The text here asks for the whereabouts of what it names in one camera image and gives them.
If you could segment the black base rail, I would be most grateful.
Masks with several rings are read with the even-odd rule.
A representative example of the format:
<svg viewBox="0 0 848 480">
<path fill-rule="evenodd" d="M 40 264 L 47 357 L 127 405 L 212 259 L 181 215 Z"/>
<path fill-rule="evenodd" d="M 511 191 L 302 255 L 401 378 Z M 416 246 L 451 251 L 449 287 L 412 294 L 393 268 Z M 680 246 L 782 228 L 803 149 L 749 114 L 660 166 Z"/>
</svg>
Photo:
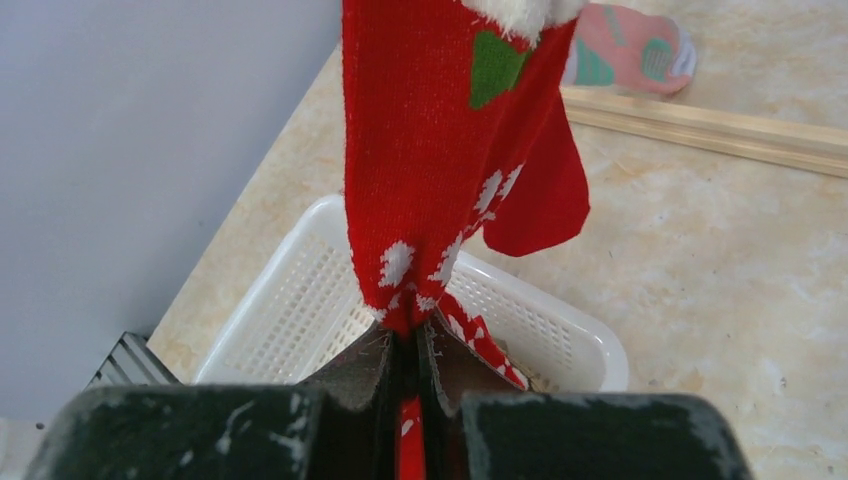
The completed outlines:
<svg viewBox="0 0 848 480">
<path fill-rule="evenodd" d="M 180 381 L 148 349 L 147 339 L 124 332 L 85 389 L 113 385 L 170 385 Z"/>
</svg>

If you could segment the red patterned sock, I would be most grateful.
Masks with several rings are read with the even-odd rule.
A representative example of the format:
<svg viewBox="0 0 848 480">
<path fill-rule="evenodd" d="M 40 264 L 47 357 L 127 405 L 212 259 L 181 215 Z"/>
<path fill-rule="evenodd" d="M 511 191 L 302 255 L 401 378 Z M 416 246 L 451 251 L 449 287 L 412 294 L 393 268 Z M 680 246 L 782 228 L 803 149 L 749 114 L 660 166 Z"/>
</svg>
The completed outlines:
<svg viewBox="0 0 848 480">
<path fill-rule="evenodd" d="M 498 253 L 526 256 L 577 236 L 589 211 L 584 168 L 556 97 L 518 179 L 483 227 L 483 239 Z"/>
<path fill-rule="evenodd" d="M 522 391 L 525 374 L 448 285 L 560 94 L 583 1 L 346 1 L 344 199 L 356 278 L 419 378 L 432 318 Z"/>
</svg>

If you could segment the white plastic basket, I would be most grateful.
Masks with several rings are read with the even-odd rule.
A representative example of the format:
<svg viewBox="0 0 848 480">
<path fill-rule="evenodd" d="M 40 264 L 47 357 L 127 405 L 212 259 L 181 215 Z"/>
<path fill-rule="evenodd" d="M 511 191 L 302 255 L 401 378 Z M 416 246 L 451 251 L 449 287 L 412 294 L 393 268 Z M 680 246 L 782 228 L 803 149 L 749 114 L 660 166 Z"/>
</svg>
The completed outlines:
<svg viewBox="0 0 848 480">
<path fill-rule="evenodd" d="M 461 253 L 449 291 L 485 320 L 509 357 L 547 391 L 623 391 L 629 362 L 603 323 Z M 353 272 L 343 200 L 317 200 L 252 284 L 193 376 L 196 383 L 293 384 L 372 324 Z"/>
</svg>

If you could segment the wooden drying rack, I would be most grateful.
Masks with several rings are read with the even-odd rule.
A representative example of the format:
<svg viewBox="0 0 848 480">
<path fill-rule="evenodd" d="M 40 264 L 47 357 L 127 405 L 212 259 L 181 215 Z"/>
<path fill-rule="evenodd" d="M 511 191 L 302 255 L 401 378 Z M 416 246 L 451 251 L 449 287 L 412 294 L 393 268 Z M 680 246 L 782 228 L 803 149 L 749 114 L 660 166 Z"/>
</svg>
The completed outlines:
<svg viewBox="0 0 848 480">
<path fill-rule="evenodd" d="M 560 89 L 577 124 L 772 165 L 847 177 L 847 132 L 768 118 L 634 98 Z"/>
</svg>

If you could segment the pink patterned sock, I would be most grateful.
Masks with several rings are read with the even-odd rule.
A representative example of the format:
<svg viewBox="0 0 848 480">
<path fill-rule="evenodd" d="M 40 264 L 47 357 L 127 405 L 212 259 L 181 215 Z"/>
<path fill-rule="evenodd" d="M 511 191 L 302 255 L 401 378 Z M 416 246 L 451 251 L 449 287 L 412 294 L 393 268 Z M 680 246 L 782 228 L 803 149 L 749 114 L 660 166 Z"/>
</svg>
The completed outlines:
<svg viewBox="0 0 848 480">
<path fill-rule="evenodd" d="M 674 19 L 590 3 L 577 19 L 562 83 L 671 95 L 691 82 L 697 61 L 691 35 Z"/>
</svg>

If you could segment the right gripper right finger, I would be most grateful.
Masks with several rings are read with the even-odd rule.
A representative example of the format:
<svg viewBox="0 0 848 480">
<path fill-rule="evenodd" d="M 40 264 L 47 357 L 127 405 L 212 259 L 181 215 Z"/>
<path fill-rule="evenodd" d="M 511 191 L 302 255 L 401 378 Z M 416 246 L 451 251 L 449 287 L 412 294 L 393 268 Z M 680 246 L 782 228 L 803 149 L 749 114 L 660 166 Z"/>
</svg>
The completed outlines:
<svg viewBox="0 0 848 480">
<path fill-rule="evenodd" d="M 417 333 L 430 479 L 748 479 L 725 418 L 683 394 L 522 392 L 439 317 Z"/>
</svg>

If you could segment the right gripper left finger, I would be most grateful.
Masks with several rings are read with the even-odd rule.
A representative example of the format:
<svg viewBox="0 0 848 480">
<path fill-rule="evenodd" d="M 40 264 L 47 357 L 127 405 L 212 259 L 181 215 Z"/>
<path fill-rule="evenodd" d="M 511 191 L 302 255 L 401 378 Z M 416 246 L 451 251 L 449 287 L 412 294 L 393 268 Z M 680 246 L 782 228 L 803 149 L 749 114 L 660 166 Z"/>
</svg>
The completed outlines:
<svg viewBox="0 0 848 480">
<path fill-rule="evenodd" d="M 30 479 L 385 479 L 394 337 L 372 327 L 293 384 L 111 386 L 49 428 Z"/>
</svg>

